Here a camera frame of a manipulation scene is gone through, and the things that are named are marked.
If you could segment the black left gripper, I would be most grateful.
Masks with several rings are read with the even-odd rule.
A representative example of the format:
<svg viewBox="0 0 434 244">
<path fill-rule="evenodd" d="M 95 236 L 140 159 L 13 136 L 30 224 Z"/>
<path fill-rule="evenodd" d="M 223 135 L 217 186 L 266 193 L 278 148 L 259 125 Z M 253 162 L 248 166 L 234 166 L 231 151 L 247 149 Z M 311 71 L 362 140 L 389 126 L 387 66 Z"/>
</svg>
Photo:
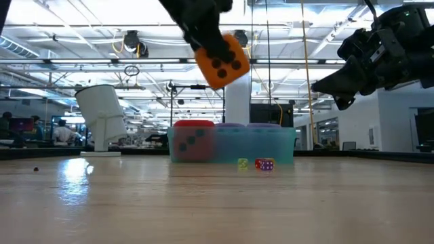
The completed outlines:
<svg viewBox="0 0 434 244">
<path fill-rule="evenodd" d="M 232 62 L 219 29 L 221 13 L 229 12 L 233 0 L 159 0 L 171 19 L 184 31 L 184 40 L 196 52 L 201 47 L 211 58 Z"/>
</svg>

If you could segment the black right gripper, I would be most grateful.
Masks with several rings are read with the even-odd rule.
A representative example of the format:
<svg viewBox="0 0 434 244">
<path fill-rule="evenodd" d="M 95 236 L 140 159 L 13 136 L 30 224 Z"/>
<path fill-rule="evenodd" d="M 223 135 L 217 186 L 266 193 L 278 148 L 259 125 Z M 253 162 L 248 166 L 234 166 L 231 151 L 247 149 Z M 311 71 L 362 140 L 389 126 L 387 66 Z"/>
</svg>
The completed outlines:
<svg viewBox="0 0 434 244">
<path fill-rule="evenodd" d="M 423 32 L 422 26 L 403 21 L 381 24 L 380 28 L 356 30 L 338 49 L 345 65 L 317 81 L 312 92 L 331 95 L 339 110 L 355 101 L 357 92 L 372 92 L 393 87 L 414 76 L 418 48 L 413 44 Z"/>
</svg>

